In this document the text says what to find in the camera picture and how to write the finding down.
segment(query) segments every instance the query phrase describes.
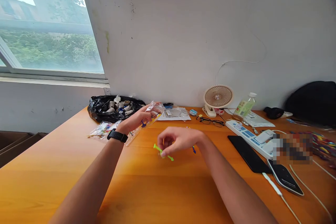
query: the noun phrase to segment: building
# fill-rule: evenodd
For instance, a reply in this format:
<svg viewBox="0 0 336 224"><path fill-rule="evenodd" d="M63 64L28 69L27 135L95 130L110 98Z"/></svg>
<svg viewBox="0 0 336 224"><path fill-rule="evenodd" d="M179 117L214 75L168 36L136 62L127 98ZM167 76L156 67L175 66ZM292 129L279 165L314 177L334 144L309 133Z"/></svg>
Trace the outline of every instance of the building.
<svg viewBox="0 0 336 224"><path fill-rule="evenodd" d="M86 7L71 0L0 0L0 20L27 20L55 23L90 24Z"/></svg>

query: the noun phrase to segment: plastic water bottle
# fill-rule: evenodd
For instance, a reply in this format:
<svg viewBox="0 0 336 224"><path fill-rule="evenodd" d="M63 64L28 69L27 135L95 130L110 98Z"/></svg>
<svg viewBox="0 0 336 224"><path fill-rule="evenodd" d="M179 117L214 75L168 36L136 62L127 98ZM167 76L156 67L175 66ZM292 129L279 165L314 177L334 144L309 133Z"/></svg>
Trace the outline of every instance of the plastic water bottle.
<svg viewBox="0 0 336 224"><path fill-rule="evenodd" d="M248 113L251 111L252 107L256 103L255 97L257 96L256 93L249 93L247 97L241 100L238 107L234 111L232 117L235 120L242 121L245 116L248 115Z"/></svg>

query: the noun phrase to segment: orange table surface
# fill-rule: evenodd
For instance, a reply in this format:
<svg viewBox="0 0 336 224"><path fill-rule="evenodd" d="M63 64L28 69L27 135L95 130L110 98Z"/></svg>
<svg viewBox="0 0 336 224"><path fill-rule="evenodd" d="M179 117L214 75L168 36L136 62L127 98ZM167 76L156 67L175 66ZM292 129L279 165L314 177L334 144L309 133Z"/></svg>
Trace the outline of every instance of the orange table surface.
<svg viewBox="0 0 336 224"><path fill-rule="evenodd" d="M194 109L204 115L201 108ZM223 117L228 119L230 115L225 113ZM288 133L309 130L285 119L272 122L274 129ZM85 108L0 169L0 223L46 223L50 219L105 145L86 137L96 125ZM227 136L234 133L227 127L205 125L196 117L186 122L157 121L142 130L130 147L124 147L97 223L232 223L198 148L196 154L192 149L174 153L174 162L160 158L153 149L158 134L168 126L189 126L205 132L277 221L296 223L270 184L249 169L230 143ZM335 139L335 135L320 133ZM314 160L336 176L324 161L316 156ZM335 215L336 181L314 163L293 168ZM322 206L297 182L303 197L278 187L300 221L328 223Z"/></svg>

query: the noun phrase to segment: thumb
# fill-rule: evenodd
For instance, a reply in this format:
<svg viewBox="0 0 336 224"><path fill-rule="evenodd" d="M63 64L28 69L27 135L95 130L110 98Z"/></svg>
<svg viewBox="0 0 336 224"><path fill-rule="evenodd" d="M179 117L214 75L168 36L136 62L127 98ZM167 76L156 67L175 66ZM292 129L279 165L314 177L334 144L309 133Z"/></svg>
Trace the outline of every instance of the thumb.
<svg viewBox="0 0 336 224"><path fill-rule="evenodd" d="M164 149L161 152L161 157L168 156L168 155L174 153L175 151L177 151L177 145L175 143L173 143L172 145L168 146L166 149Z"/></svg>

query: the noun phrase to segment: black bag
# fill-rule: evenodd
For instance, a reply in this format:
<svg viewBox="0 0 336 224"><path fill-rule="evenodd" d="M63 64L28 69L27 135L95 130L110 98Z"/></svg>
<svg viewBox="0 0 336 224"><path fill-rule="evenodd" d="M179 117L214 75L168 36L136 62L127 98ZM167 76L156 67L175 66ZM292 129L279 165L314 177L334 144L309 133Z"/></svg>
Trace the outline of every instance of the black bag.
<svg viewBox="0 0 336 224"><path fill-rule="evenodd" d="M307 122L336 127L336 84L316 81L300 87L285 102L285 110Z"/></svg>
<svg viewBox="0 0 336 224"><path fill-rule="evenodd" d="M139 109L141 109L142 105L146 105L142 100L137 100L126 96L120 96L122 102L126 100L131 102L130 106L132 107L133 112L129 115L125 115L125 113L119 114L117 111L106 113L109 107L109 102L113 101L115 97L116 96L92 96L90 98L90 103L87 108L90 117L99 123L101 121L115 123L120 119L124 120L130 117Z"/></svg>

